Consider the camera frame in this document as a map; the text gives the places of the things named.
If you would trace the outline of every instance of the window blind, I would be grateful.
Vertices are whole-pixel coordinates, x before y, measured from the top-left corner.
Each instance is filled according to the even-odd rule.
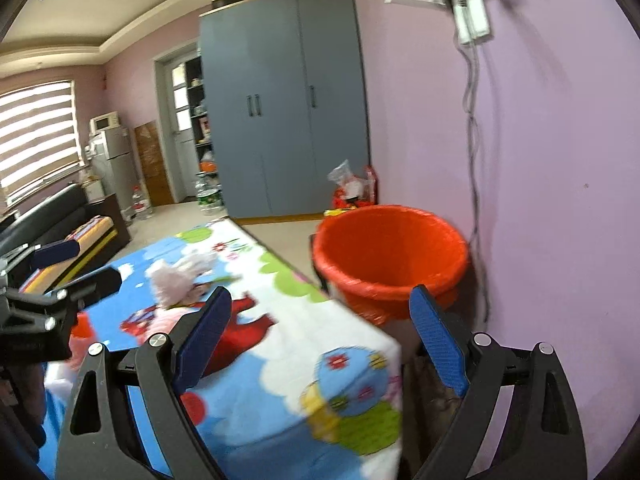
[[[0,187],[8,205],[81,163],[72,81],[0,96]]]

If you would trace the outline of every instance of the silver screw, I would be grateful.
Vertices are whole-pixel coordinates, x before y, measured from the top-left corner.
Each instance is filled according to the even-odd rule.
[[[102,343],[94,343],[89,346],[89,355],[99,355],[102,352]]]
[[[474,341],[478,346],[489,346],[491,344],[492,339],[491,339],[491,336],[488,336],[487,334],[481,332],[474,336]]]
[[[53,330],[56,327],[56,320],[52,317],[47,317],[44,320],[44,330]]]
[[[166,335],[165,334],[153,334],[150,338],[149,338],[149,344],[151,346],[162,346],[164,343],[166,343]]]
[[[540,348],[540,351],[546,355],[551,355],[554,352],[554,348],[549,343],[540,343],[538,348]]]

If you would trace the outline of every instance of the water bottle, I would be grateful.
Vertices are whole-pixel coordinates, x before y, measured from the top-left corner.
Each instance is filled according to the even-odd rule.
[[[220,186],[214,184],[204,173],[198,174],[196,182],[196,197],[200,210],[205,215],[215,215],[222,211],[222,194]]]
[[[153,214],[153,208],[151,207],[151,201],[146,196],[146,193],[142,191],[140,186],[133,188],[133,211],[136,214],[137,220],[146,220]]]

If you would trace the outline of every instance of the black leather couch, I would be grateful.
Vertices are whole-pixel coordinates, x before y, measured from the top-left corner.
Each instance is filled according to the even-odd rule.
[[[131,236],[116,196],[88,202],[79,184],[70,184],[17,219],[12,216],[6,218],[0,224],[0,255],[23,244],[46,245],[63,240],[98,215],[110,217],[118,233],[86,263],[80,275],[99,269],[130,242]],[[16,267],[11,275],[12,286],[21,285],[32,270],[26,265]]]

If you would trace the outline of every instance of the red trash can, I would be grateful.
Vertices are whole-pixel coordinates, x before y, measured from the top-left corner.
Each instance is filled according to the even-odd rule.
[[[465,239],[442,218],[376,205],[326,218],[313,246],[319,272],[351,309],[377,326],[409,319],[409,294],[424,284],[442,308],[457,298],[468,265]]]

